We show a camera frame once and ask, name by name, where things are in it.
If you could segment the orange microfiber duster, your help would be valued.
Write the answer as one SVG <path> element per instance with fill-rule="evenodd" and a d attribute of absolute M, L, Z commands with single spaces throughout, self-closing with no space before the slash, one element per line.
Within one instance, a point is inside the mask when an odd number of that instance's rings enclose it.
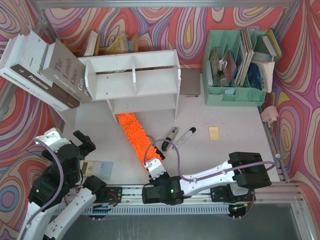
<path fill-rule="evenodd" d="M 137 120 L 134 113 L 120 113 L 115 116 L 124 131 L 124 135 L 132 145 L 137 159 L 140 161 L 141 166 L 146 172 L 147 169 L 145 168 L 144 157 L 147 148 L 152 143 L 150 138 L 147 136 L 144 128 Z"/>

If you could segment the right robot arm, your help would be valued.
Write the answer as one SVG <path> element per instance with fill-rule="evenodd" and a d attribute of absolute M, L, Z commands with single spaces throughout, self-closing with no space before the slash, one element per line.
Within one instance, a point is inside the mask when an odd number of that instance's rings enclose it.
<path fill-rule="evenodd" d="M 170 176 L 156 157 L 146 161 L 144 167 L 149 173 L 149 183 L 142 188 L 142 202 L 174 206 L 201 191 L 219 186 L 228 186 L 235 196 L 268 187 L 272 184 L 268 172 L 275 163 L 264 161 L 259 153 L 233 152 L 218 166 L 189 175 Z"/>

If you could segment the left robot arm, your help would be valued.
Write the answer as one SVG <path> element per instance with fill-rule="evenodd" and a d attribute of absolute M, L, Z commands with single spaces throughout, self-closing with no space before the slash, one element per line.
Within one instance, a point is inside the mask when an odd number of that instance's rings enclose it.
<path fill-rule="evenodd" d="M 76 197 L 60 215 L 51 221 L 53 213 L 81 177 L 80 161 L 96 149 L 90 137 L 76 130 L 73 135 L 81 141 L 75 145 L 51 128 L 34 138 L 45 150 L 42 155 L 52 164 L 35 179 L 28 195 L 27 213 L 19 233 L 20 240 L 60 240 L 81 213 L 92 203 L 102 200 L 107 184 L 92 175 L 88 177 Z"/>

